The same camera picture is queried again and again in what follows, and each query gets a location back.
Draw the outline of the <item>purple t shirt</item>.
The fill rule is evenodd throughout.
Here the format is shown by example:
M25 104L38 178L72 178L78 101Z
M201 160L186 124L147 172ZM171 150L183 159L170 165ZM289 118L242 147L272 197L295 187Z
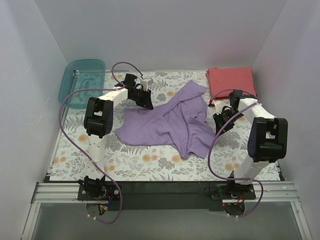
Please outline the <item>purple t shirt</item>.
M115 134L126 145L171 145L185 159L192 154L204 159L215 138L206 123L206 91L190 80L167 103L152 110L126 108L123 125Z

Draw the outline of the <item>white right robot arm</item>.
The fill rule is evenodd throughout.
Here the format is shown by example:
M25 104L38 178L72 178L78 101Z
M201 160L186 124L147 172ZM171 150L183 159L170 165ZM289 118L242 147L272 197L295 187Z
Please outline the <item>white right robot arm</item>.
M255 95L243 90L232 90L229 103L230 106L217 109L213 115L216 130L214 142L220 135L231 130L235 121L242 116L251 123L247 157L226 178L227 181L233 181L226 186L227 195L237 199L245 192L243 185L251 184L265 167L286 156L288 121L269 113Z

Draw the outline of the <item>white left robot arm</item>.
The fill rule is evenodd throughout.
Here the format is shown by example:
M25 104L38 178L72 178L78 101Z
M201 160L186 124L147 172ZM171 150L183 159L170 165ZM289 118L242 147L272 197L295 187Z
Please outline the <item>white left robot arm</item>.
M88 155L91 157L85 175L90 179L104 177L105 144L113 128L114 108L125 100L132 100L139 107L154 109L150 89L153 80L141 79L137 83L137 79L137 76L127 73L124 81L116 84L111 91L88 100L83 125L88 135Z

